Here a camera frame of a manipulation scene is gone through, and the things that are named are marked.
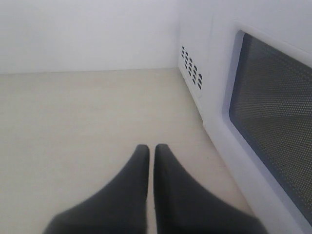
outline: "cream floor surface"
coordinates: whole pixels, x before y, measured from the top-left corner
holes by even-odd
[[[40,234],[102,188],[139,143],[168,143],[204,187],[251,214],[177,69],[0,76],[0,233]]]

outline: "perforated metal mesh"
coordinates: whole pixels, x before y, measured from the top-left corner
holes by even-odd
[[[312,68],[245,34],[229,115],[312,224]]]

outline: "black object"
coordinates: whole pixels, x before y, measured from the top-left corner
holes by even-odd
[[[149,148],[138,145],[109,184],[57,215],[44,234],[145,234],[149,161]]]
[[[312,68],[245,34],[229,116],[312,225]]]
[[[156,146],[154,199],[158,234],[266,234],[256,218],[198,184],[165,144]]]

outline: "white wall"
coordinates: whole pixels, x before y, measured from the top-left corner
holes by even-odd
[[[0,73],[177,67],[178,0],[0,0]]]

